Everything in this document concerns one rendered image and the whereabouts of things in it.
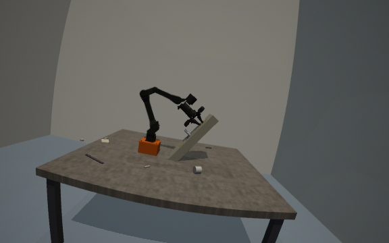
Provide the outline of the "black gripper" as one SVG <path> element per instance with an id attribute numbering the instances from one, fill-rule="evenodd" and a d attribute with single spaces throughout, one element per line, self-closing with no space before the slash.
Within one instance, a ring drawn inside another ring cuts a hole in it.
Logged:
<path id="1" fill-rule="evenodd" d="M 187 114 L 187 116 L 189 116 L 189 120 L 187 120 L 184 125 L 187 127 L 189 125 L 189 123 L 194 123 L 194 124 L 197 124 L 197 125 L 200 125 L 199 122 L 196 121 L 196 119 L 194 119 L 196 116 L 197 118 L 203 123 L 203 120 L 201 119 L 201 112 L 204 110 L 205 108 L 203 106 L 201 106 L 197 112 L 195 112 L 191 107 L 188 108 L 187 111 L 185 111 L 185 114 Z"/>

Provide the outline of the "grey rectangular panel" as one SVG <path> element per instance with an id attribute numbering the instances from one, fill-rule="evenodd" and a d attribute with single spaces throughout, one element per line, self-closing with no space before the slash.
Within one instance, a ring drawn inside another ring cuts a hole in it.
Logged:
<path id="1" fill-rule="evenodd" d="M 209 114 L 191 133 L 190 137 L 186 138 L 174 149 L 169 155 L 169 160 L 178 161 L 184 154 L 186 154 L 214 125 L 218 120 Z"/>

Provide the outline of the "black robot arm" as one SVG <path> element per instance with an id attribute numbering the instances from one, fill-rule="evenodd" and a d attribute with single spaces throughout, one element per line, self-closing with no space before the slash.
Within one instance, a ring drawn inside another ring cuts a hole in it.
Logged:
<path id="1" fill-rule="evenodd" d="M 157 93 L 163 97 L 167 97 L 169 100 L 171 100 L 175 104 L 180 104 L 181 102 L 184 102 L 186 100 L 183 104 L 181 103 L 178 106 L 178 109 L 181 108 L 181 110 L 183 110 L 183 112 L 187 111 L 188 108 L 190 107 L 189 105 L 190 104 L 192 105 L 197 100 L 191 94 L 189 94 L 186 98 L 181 99 L 181 97 L 164 92 L 155 86 L 152 88 L 146 89 L 146 90 L 142 90 L 140 92 L 140 96 L 141 96 L 142 101 L 145 104 L 146 109 L 147 109 L 147 115 L 149 117 L 149 125 L 150 125 L 150 129 L 147 130 L 147 137 L 146 137 L 145 141 L 149 141 L 149 142 L 155 142 L 155 140 L 156 140 L 155 133 L 159 130 L 159 127 L 160 127 L 159 121 L 155 120 L 155 117 L 153 115 L 153 111 L 152 111 L 152 108 L 151 108 L 151 105 L 149 102 L 150 101 L 149 95 L 151 95 L 153 93 Z"/>

